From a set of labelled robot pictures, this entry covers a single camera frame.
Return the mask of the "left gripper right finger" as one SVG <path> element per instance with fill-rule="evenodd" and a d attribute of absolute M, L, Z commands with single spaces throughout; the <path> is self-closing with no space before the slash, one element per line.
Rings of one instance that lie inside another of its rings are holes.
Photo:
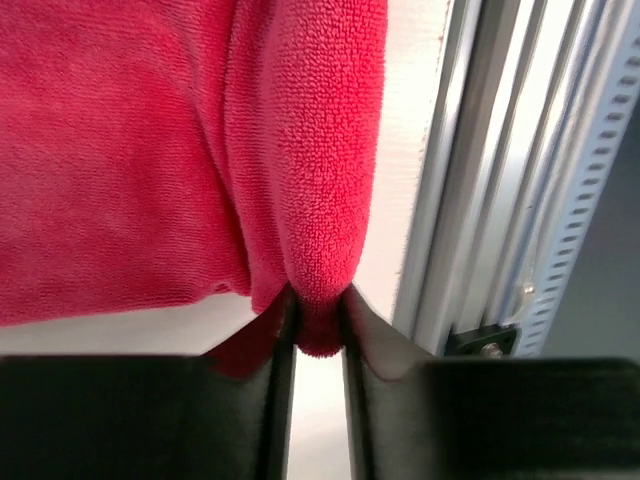
<path fill-rule="evenodd" d="M 626 359 L 437 357 L 341 298 L 356 479 L 635 479 L 639 368 Z"/>

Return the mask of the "red towel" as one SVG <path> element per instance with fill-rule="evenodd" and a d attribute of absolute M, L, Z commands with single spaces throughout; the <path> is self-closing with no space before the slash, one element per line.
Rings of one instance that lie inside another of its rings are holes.
<path fill-rule="evenodd" d="M 1 323 L 265 311 L 341 349 L 369 219 L 383 1 L 5 1 Z"/>

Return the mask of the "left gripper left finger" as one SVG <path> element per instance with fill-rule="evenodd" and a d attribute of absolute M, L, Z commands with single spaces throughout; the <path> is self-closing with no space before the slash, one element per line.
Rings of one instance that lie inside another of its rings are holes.
<path fill-rule="evenodd" d="M 298 302 L 198 356 L 1 360 L 5 479 L 282 479 Z"/>

